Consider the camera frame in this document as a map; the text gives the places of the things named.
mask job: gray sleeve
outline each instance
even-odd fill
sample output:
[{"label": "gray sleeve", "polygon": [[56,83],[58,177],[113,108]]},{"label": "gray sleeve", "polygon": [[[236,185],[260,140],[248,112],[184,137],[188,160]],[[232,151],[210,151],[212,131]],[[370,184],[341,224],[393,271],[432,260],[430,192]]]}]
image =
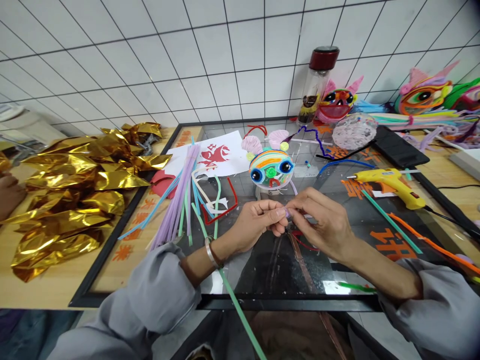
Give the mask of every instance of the gray sleeve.
[{"label": "gray sleeve", "polygon": [[108,296],[92,323],[62,334],[49,360],[146,359],[158,335],[171,332],[200,301],[172,243],[150,252],[128,285]]},{"label": "gray sleeve", "polygon": [[396,307],[379,294],[393,327],[426,353],[445,359],[473,359],[480,334],[480,297],[449,267],[410,258],[397,264],[420,276],[423,299],[407,300]]}]

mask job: black cable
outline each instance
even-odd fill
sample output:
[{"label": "black cable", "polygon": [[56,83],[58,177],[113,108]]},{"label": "black cable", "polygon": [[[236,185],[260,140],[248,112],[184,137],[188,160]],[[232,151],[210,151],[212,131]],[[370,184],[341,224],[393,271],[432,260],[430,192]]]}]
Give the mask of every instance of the black cable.
[{"label": "black cable", "polygon": [[[432,214],[437,215],[438,217],[441,217],[442,219],[445,219],[445,220],[448,220],[448,221],[451,222],[451,223],[454,223],[455,225],[461,227],[462,229],[465,229],[465,228],[462,226],[462,224],[460,224],[459,222],[453,220],[453,219],[450,218],[450,217],[447,217],[447,216],[445,216],[445,215],[442,215],[441,213],[438,213],[438,212],[434,211],[434,210],[433,210],[430,206],[428,206],[428,205],[425,206],[424,209],[427,210],[428,212],[432,213]],[[480,237],[480,232],[475,231],[475,230],[473,230],[473,229],[469,229],[469,231],[471,231],[472,233],[475,233],[478,237]]]},{"label": "black cable", "polygon": [[478,184],[470,184],[470,185],[463,185],[463,186],[441,186],[441,187],[437,187],[437,189],[463,189],[471,186],[480,188],[480,185]]},{"label": "black cable", "polygon": [[354,152],[352,153],[349,153],[348,155],[345,155],[344,157],[339,157],[339,158],[329,158],[329,157],[326,157],[326,156],[322,156],[322,155],[315,155],[317,158],[322,158],[322,159],[327,159],[329,161],[338,161],[338,160],[345,160],[345,159],[348,159],[349,157],[351,157],[352,155],[355,155],[359,152],[361,152],[362,150],[365,150],[366,148],[368,148],[370,145],[372,145],[373,143],[375,143],[377,140],[372,140],[370,141],[367,145],[355,150]]}]

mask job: white tiled wall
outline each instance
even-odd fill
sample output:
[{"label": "white tiled wall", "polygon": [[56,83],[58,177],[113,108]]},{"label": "white tiled wall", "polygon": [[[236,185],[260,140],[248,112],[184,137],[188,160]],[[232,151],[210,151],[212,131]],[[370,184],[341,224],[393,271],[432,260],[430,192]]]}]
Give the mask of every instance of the white tiled wall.
[{"label": "white tiled wall", "polygon": [[[294,116],[312,49],[336,45],[339,87],[393,100],[419,66],[480,76],[475,0],[4,0],[0,103],[67,135],[123,123]],[[14,133],[0,126],[6,136]]]}]

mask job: smartphone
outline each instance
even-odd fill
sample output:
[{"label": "smartphone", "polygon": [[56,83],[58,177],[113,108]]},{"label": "smartphone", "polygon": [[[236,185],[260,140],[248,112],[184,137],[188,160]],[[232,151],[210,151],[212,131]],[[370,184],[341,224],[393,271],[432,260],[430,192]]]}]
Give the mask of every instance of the smartphone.
[{"label": "smartphone", "polygon": [[397,169],[411,168],[430,161],[423,152],[386,126],[379,126],[376,129],[375,140],[372,147]]}]

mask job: blue eye decoration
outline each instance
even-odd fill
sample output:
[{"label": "blue eye decoration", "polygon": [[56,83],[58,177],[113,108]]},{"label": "blue eye decoration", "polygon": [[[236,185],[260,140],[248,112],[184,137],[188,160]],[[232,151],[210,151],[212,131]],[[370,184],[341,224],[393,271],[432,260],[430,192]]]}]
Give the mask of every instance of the blue eye decoration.
[{"label": "blue eye decoration", "polygon": [[281,173],[283,174],[290,174],[290,172],[293,170],[294,165],[290,160],[285,160],[280,163],[280,166],[278,169],[280,170]]},{"label": "blue eye decoration", "polygon": [[256,184],[260,184],[264,180],[264,174],[259,169],[253,169],[250,173],[250,177]]}]

